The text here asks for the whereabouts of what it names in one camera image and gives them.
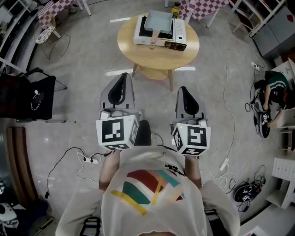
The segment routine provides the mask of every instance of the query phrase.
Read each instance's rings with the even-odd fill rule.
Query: white cable
[[[231,117],[232,117],[233,120],[234,120],[234,134],[233,134],[232,142],[231,142],[231,145],[230,145],[230,149],[229,149],[229,152],[227,153],[227,157],[226,157],[226,158],[229,157],[231,147],[232,147],[232,145],[233,145],[233,143],[234,143],[234,140],[235,140],[235,132],[236,132],[236,122],[235,122],[234,115],[231,113],[231,111],[230,111],[229,108],[227,107],[226,102],[225,102],[225,97],[224,97],[225,90],[226,90],[226,85],[227,85],[227,82],[228,82],[228,80],[229,80],[229,76],[228,76],[229,54],[230,54],[230,50],[228,49],[228,50],[227,50],[227,63],[226,63],[226,82],[225,82],[225,86],[224,86],[224,90],[223,90],[223,101],[224,101],[224,105],[225,105],[226,109],[230,112]]]
[[[37,110],[38,107],[40,106],[40,104],[41,104],[41,100],[38,102],[37,107],[36,107],[36,108],[33,108],[33,103],[31,102],[31,109],[32,109],[33,111]]]
[[[225,90],[226,90],[226,85],[227,85],[227,82],[228,82],[228,79],[229,79],[229,76],[228,76],[228,65],[229,65],[229,54],[230,54],[230,49],[227,50],[227,63],[226,63],[226,82],[225,82],[225,85],[224,85],[224,90],[223,90],[223,101],[224,101],[224,105],[226,107],[226,109],[229,111],[229,113],[231,114],[233,120],[234,120],[234,134],[233,134],[233,137],[232,137],[232,141],[231,141],[231,145],[230,145],[230,148],[229,148],[229,152],[227,153],[227,156],[226,158],[229,157],[229,154],[230,154],[230,150],[231,150],[231,147],[234,143],[234,140],[235,140],[235,132],[236,132],[236,122],[235,122],[235,118],[234,118],[234,115],[231,113],[231,111],[229,110],[229,108],[227,107],[226,105],[226,102],[225,102]],[[222,190],[225,190],[226,187],[230,186],[230,183],[227,184],[227,177],[225,175],[227,175],[228,173],[232,173],[234,174],[233,176],[233,180],[235,181],[235,184],[236,184],[236,180],[235,180],[235,177],[236,177],[236,174],[234,172],[230,172],[230,166],[228,164],[226,164],[228,166],[228,170],[225,174],[219,176],[219,177],[215,177],[211,171],[208,171],[208,170],[205,170],[205,171],[200,171],[200,172],[209,172],[214,179],[212,180],[217,180],[217,179],[220,179],[220,183],[219,183],[219,187],[222,188]]]
[[[81,159],[80,159],[80,157],[79,157],[79,154],[80,154],[81,156],[85,157],[81,152],[77,152],[78,159],[79,159],[80,163],[82,164],[82,168],[81,168],[81,170],[79,170],[79,172],[77,173],[77,177],[78,177],[79,179],[82,179],[82,180],[88,179],[88,180],[91,180],[91,181],[94,182],[94,183],[99,183],[99,182],[97,182],[97,181],[95,181],[95,180],[93,180],[93,179],[91,179],[91,178],[81,178],[81,177],[79,176],[79,173],[83,170],[83,167],[84,167],[83,162],[81,161]],[[98,160],[98,163],[100,163],[100,162],[101,162],[101,155],[98,154],[98,153],[92,154],[89,158],[91,159],[91,158],[92,158],[93,156],[95,156],[95,155],[99,155],[100,160]]]
[[[230,174],[234,174],[234,176],[233,176],[232,179],[235,181],[235,184],[236,184],[236,180],[235,180],[236,174],[235,174],[234,172],[230,172],[230,166],[229,166],[228,164],[226,164],[226,165],[228,166],[227,172],[226,172],[225,174],[219,176],[219,177],[215,177],[215,176],[212,174],[211,171],[207,171],[207,170],[206,170],[206,171],[200,171],[200,172],[209,172],[209,173],[213,176],[213,178],[214,178],[214,179],[212,179],[212,181],[221,178],[220,183],[219,183],[219,187],[222,188],[222,190],[225,190],[225,188],[228,187],[228,186],[230,185],[230,184],[227,184],[227,177],[226,177],[225,175],[227,175],[227,174],[229,174],[229,173],[230,173]],[[225,185],[221,186],[221,183],[224,181],[224,179],[225,179]]]

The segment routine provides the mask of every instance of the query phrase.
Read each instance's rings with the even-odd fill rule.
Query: checkered tablecloth
[[[62,11],[66,6],[70,5],[72,1],[74,0],[59,0],[56,3],[54,3],[53,1],[49,1],[38,12],[40,26],[46,29],[48,23],[52,20],[50,14],[56,16],[58,12]]]
[[[185,19],[191,15],[192,18],[201,20],[228,3],[228,0],[182,0],[179,7],[179,17]]]

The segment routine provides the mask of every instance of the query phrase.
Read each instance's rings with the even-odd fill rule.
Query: cable
[[[254,119],[254,125],[255,125],[255,129],[256,129],[256,133],[259,134],[260,133],[260,127],[258,125],[257,117],[255,115],[255,112],[257,112],[257,113],[259,113],[259,112],[256,110],[255,104],[251,103],[255,99],[255,94],[254,94],[254,96],[252,98],[252,88],[253,88],[253,86],[254,86],[254,84],[256,82],[256,76],[255,75],[258,75],[258,74],[255,74],[255,69],[253,69],[253,74],[254,74],[254,81],[253,81],[252,86],[250,88],[250,102],[245,103],[245,110],[246,110],[246,112],[251,112],[251,110],[253,111],[253,119]]]
[[[86,179],[88,179],[88,180],[91,180],[91,181],[94,182],[94,183],[99,183],[99,182],[97,182],[97,181],[95,181],[95,180],[93,180],[93,179],[91,179],[91,178],[82,178],[82,177],[79,176],[79,173],[83,170],[83,167],[84,167],[83,162],[80,160],[79,154],[82,155],[84,158],[86,158],[86,157],[84,156],[84,153],[77,152],[78,159],[79,159],[80,163],[82,164],[82,168],[81,168],[81,170],[79,170],[79,172],[77,173],[77,177],[78,177],[79,179],[82,179],[82,180],[86,180]],[[94,154],[92,154],[89,158],[92,159],[92,157],[95,156],[95,155],[99,155],[100,160],[98,160],[98,163],[100,163],[100,162],[101,162],[101,155],[102,155],[102,154],[94,153]]]
[[[229,110],[229,108],[227,107],[226,102],[225,102],[225,97],[224,97],[225,90],[226,90],[226,85],[227,85],[227,82],[228,82],[228,79],[229,79],[229,77],[228,77],[229,54],[230,54],[230,49],[227,50],[226,82],[225,82],[225,86],[224,86],[224,90],[223,90],[223,101],[224,101],[224,105],[225,105],[226,109],[229,111],[229,113],[231,114],[231,117],[232,117],[233,120],[234,120],[234,134],[233,134],[232,142],[231,142],[231,145],[230,145],[230,148],[229,148],[229,152],[227,153],[226,158],[229,157],[231,147],[232,147],[232,145],[233,145],[233,143],[234,143],[234,140],[235,140],[235,132],[236,132],[236,122],[235,122],[235,118],[234,118],[233,114],[231,113],[231,111]]]
[[[36,107],[36,108],[33,108],[33,103],[31,102],[31,109],[32,109],[33,111],[37,110],[38,107],[40,106],[40,104],[41,104],[41,100],[38,102],[37,107]]]
[[[67,153],[68,151],[74,149],[74,148],[80,150],[80,151],[83,153],[83,156],[85,157],[85,153],[83,152],[83,150],[80,149],[80,148],[78,148],[78,147],[71,147],[71,148],[69,148],[69,149],[67,149],[67,150],[65,151],[64,155],[59,159],[59,161],[54,165],[53,169],[52,169],[52,170],[49,172],[49,174],[48,174],[48,177],[47,177],[47,192],[45,193],[45,197],[44,197],[44,199],[47,199],[47,198],[49,197],[48,180],[49,180],[49,176],[50,176],[51,172],[54,171],[55,167],[56,167],[57,164],[58,164],[58,163],[64,158],[64,156],[66,155],[66,153]],[[99,155],[99,156],[100,156],[100,161],[101,161],[101,155],[102,155],[102,154],[100,154],[100,153],[95,153],[95,154],[92,154],[92,155],[90,156],[90,158],[92,158],[94,155]]]
[[[229,173],[234,174],[233,178],[232,178],[230,181],[234,180],[235,183],[236,183],[236,180],[235,180],[236,174],[235,174],[234,172],[230,172],[230,166],[229,166],[228,164],[226,164],[226,166],[228,167],[227,172],[226,172],[225,174],[219,176],[219,177],[215,177],[215,176],[212,174],[212,172],[211,172],[211,171],[208,171],[208,170],[200,171],[200,172],[209,172],[209,173],[213,176],[213,178],[214,178],[214,179],[212,179],[212,181],[221,178],[220,183],[219,183],[219,187],[222,188],[222,190],[224,190],[227,186],[230,187],[230,183],[227,184],[227,177],[226,177],[225,175],[227,175],[227,174],[229,174]],[[224,179],[225,179],[225,185],[221,186],[221,183],[224,181]]]
[[[163,145],[164,145],[164,140],[163,140],[163,138],[162,138],[159,134],[157,134],[157,133],[155,133],[155,132],[152,132],[152,134],[153,134],[154,136],[158,136],[158,137],[161,139],[161,141],[162,141],[161,146],[163,146]]]
[[[230,191],[227,192],[226,194],[229,194],[229,193],[231,193],[233,190],[236,190],[236,189],[239,188],[243,183],[247,183],[247,184],[249,184],[247,181],[243,181],[243,182],[241,182],[238,186],[236,186],[236,180],[235,180],[235,179],[231,179],[231,180],[230,180],[230,184],[231,184],[231,181],[233,181],[233,180],[235,181],[234,186],[231,188],[230,185],[229,185],[229,189],[230,189]]]
[[[254,51],[255,55],[257,56],[257,58],[262,62],[263,65],[259,65],[257,64],[257,66],[261,67],[261,68],[264,68],[265,65],[264,65],[264,62],[263,60],[261,59],[260,55],[258,56],[257,53],[259,53],[257,50]]]
[[[228,151],[228,154],[227,154],[226,158],[228,158],[229,155],[230,155],[230,151],[231,151],[232,145],[233,145],[233,143],[234,143],[234,140],[235,140],[235,133],[236,133],[236,121],[235,121],[235,118],[234,118],[232,112],[230,111],[230,109],[227,107],[226,102],[225,102],[225,90],[226,90],[226,85],[227,85],[228,77],[229,77],[229,74],[228,74],[228,66],[229,66],[229,55],[230,55],[230,50],[231,50],[231,49],[228,49],[228,50],[227,50],[226,82],[225,82],[224,90],[223,90],[223,101],[224,101],[224,105],[225,105],[226,109],[229,111],[229,113],[231,114],[231,117],[233,118],[233,121],[234,121],[234,132],[233,132],[232,141],[231,141],[230,148],[229,148],[229,151]],[[256,52],[258,53],[258,51],[255,50],[254,53],[255,53],[255,55],[258,57],[258,59],[261,60],[263,66],[258,65],[258,64],[257,64],[257,65],[258,65],[259,67],[261,67],[261,68],[264,68],[264,67],[265,67],[264,62],[263,62],[263,60],[262,60],[262,59],[256,54]],[[255,78],[255,70],[254,70],[254,82],[253,82],[253,84],[252,84],[252,86],[251,86],[251,89],[250,89],[250,99],[251,99],[251,97],[252,97],[251,90],[252,90],[252,87],[254,86],[255,80],[256,80],[256,78]],[[236,176],[236,174],[235,174],[234,172],[229,172],[229,170],[230,170],[230,166],[229,166],[228,164],[226,164],[226,165],[228,166],[228,170],[227,170],[227,172],[226,172],[225,174],[219,176],[218,178],[216,178],[216,177],[211,173],[211,171],[205,170],[205,171],[209,172],[209,173],[213,176],[213,178],[214,178],[213,180],[217,180],[217,179],[220,179],[220,178],[221,178],[220,183],[219,183],[219,187],[222,188],[222,190],[224,190],[227,186],[230,188],[230,183],[231,183],[231,181],[235,181],[234,186],[236,185],[236,180],[234,179],[235,176]],[[232,174],[234,174],[234,177],[230,180],[230,183],[229,183],[229,184],[227,184],[227,178],[226,178],[226,176],[225,176],[225,175],[227,175],[228,173],[232,173]],[[225,179],[225,185],[224,185],[224,186],[221,186],[221,183],[223,182],[224,179]]]
[[[261,167],[263,167],[264,166],[264,172],[263,172],[263,176],[264,176],[264,174],[266,173],[266,166],[265,165],[261,165],[260,167],[259,167],[259,169],[255,172],[255,174],[254,174],[254,181],[256,180],[256,174],[260,171],[260,169],[261,169]]]

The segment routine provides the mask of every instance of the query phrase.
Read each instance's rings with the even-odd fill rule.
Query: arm
[[[265,102],[263,105],[263,109],[264,110],[268,110],[268,103],[269,103],[269,96],[271,94],[271,87],[269,85],[267,85],[266,90],[265,90]]]
[[[202,187],[202,181],[198,159],[194,156],[186,155],[184,171],[187,178],[189,178],[200,189]]]
[[[101,171],[99,179],[99,189],[105,191],[109,186],[113,176],[120,167],[120,151],[115,151],[108,157],[106,157]]]
[[[200,189],[203,204],[208,209],[215,209],[224,228],[230,236],[238,236],[240,216],[234,202],[213,181],[208,181]]]
[[[276,117],[270,123],[268,123],[267,127],[268,128],[273,127],[277,123],[277,121],[280,119],[281,115],[282,115],[282,110],[280,110],[277,113]]]

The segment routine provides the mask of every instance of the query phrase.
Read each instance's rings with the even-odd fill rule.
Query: person
[[[275,118],[268,123],[268,127],[273,127],[282,115],[282,110],[295,107],[294,92],[290,89],[286,77],[276,71],[266,71],[265,80],[260,80],[255,83],[255,89],[265,89],[265,101],[263,109],[267,111],[271,101],[278,103],[280,108]]]
[[[143,140],[138,133],[136,144]],[[92,216],[101,219],[104,236],[237,236],[233,202],[212,181],[202,186],[198,159],[150,145],[149,138],[107,156],[99,189],[74,194],[56,236],[79,235]]]

